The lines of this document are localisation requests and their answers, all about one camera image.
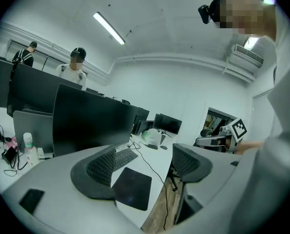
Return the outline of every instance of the keyboard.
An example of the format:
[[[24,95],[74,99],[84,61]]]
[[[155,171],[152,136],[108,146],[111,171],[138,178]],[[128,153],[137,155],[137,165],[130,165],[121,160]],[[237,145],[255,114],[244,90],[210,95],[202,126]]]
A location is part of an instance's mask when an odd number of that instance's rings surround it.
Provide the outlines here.
[[[116,164],[114,172],[126,164],[130,163],[133,159],[137,158],[138,155],[134,153],[130,148],[124,149],[116,153]]]

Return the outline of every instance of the black mouse pad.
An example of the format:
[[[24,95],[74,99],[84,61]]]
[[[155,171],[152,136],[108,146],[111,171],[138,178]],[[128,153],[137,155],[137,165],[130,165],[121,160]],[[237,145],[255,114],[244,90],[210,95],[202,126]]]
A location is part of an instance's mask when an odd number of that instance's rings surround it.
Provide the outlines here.
[[[116,200],[141,211],[148,209],[152,178],[125,167],[112,189]]]

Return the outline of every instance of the water bottle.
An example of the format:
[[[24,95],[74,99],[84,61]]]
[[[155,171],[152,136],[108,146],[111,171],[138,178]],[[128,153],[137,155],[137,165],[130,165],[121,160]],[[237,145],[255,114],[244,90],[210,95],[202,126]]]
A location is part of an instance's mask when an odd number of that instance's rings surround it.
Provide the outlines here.
[[[30,167],[34,167],[39,163],[39,157],[36,147],[33,145],[32,141],[32,135],[31,133],[25,133],[23,134],[23,141],[26,153],[27,162],[30,165]]]

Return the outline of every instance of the desk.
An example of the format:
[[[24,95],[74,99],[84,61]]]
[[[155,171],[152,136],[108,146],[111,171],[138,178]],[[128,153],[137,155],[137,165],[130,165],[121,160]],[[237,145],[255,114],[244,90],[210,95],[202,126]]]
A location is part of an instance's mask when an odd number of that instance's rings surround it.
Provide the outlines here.
[[[7,115],[5,108],[0,108],[0,124],[4,129],[4,136],[5,137],[13,137],[15,135],[14,131],[14,125],[13,125],[13,119]],[[154,150],[151,148],[148,148],[141,145],[141,149],[139,151],[143,154],[144,159],[151,165],[151,167],[161,176],[162,180],[164,181],[168,169],[173,157],[173,143],[176,142],[176,136],[172,136],[173,138],[170,138],[166,136],[166,138],[163,141],[163,146],[166,146],[168,149],[163,150],[159,148],[158,150]],[[145,141],[140,136],[133,137],[133,141],[138,143],[139,141],[142,141],[145,143]],[[142,159],[140,153],[138,153],[136,150],[133,150],[138,157],[131,161],[126,166],[120,168],[119,170],[115,171],[112,174],[112,181],[111,186],[116,182],[118,177],[120,176],[121,172],[125,167],[129,167],[135,171],[138,171],[140,173],[143,173],[145,175],[148,175],[152,177],[152,184],[151,184],[151,190],[150,190],[150,197],[149,197],[149,203],[148,203],[148,209],[147,211],[140,211],[138,209],[134,209],[132,207],[126,206],[120,202],[116,202],[117,208],[128,218],[130,219],[137,227],[141,227],[145,220],[147,219],[149,213],[151,212],[153,206],[155,205],[156,200],[158,199],[158,196],[162,189],[162,182],[160,178],[151,170],[151,168],[144,162]],[[25,161],[25,155],[20,157],[21,161]],[[27,165],[22,171],[20,171],[15,177],[9,177],[4,174],[3,170],[9,169],[10,166],[6,164],[4,160],[1,160],[0,156],[0,193],[4,192],[10,185],[12,185],[16,180],[18,180],[24,173],[28,172],[30,170],[29,165]]]

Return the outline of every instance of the white ceiling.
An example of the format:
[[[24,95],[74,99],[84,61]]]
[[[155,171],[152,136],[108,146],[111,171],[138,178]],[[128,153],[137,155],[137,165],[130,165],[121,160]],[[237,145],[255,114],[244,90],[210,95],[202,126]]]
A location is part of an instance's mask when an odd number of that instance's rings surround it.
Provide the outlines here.
[[[184,53],[225,59],[232,44],[243,45],[247,36],[205,25],[198,7],[212,0],[30,0],[33,8],[75,34],[91,40],[113,58],[146,53]],[[126,38],[120,45],[93,18],[99,11]],[[263,43],[253,49],[264,55]]]

